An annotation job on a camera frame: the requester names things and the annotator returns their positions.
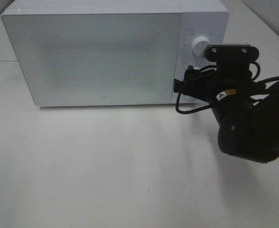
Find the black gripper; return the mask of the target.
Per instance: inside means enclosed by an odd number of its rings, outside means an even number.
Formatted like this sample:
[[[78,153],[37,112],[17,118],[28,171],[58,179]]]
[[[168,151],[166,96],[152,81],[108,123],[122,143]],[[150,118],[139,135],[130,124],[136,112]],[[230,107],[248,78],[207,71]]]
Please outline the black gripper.
[[[250,65],[258,63],[219,63],[195,71],[189,65],[184,80],[174,79],[173,92],[194,97],[210,105],[252,104],[255,95],[266,94],[266,85],[255,82]]]

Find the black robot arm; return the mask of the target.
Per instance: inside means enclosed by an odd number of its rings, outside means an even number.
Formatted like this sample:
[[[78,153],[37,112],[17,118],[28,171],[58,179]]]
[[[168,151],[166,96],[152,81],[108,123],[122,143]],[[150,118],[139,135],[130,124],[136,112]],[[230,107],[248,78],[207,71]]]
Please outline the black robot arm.
[[[206,102],[189,113],[212,110],[223,153],[259,163],[279,157],[279,76],[255,81],[250,62],[217,62],[189,66],[174,91]]]

